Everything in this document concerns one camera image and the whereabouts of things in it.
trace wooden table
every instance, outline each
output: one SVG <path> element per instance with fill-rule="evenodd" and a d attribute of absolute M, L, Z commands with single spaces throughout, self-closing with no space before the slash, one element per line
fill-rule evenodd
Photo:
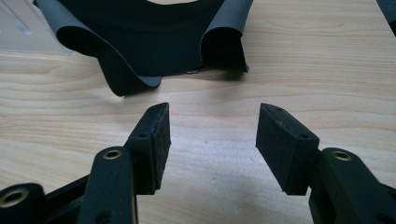
<path fill-rule="evenodd" d="M 320 148 L 358 154 L 396 187 L 396 38 L 375 0 L 256 0 L 242 38 L 250 71 L 166 77 L 120 98 L 95 58 L 0 52 L 0 189 L 55 190 L 122 145 L 145 110 L 170 104 L 163 185 L 141 223 L 309 223 L 255 148 L 260 103 L 287 109 Z"/>

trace wood grain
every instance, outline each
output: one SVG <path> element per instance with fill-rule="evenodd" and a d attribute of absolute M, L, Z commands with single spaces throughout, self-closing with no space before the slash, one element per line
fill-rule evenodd
<path fill-rule="evenodd" d="M 283 194 L 255 148 L 260 103 L 396 187 L 396 38 L 375 1 L 256 0 L 242 41 L 249 73 L 166 77 L 125 98 L 94 58 L 0 52 L 0 189 L 87 174 L 161 102 L 173 144 L 162 189 L 138 197 L 141 223 L 312 222 L 308 196 Z"/>

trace curled fabric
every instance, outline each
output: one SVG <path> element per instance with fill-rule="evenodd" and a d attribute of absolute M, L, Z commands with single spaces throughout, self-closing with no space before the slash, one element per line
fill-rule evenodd
<path fill-rule="evenodd" d="M 96 57 L 118 96 L 202 65 L 247 71 L 241 36 L 253 0 L 36 0 L 58 40 Z"/>

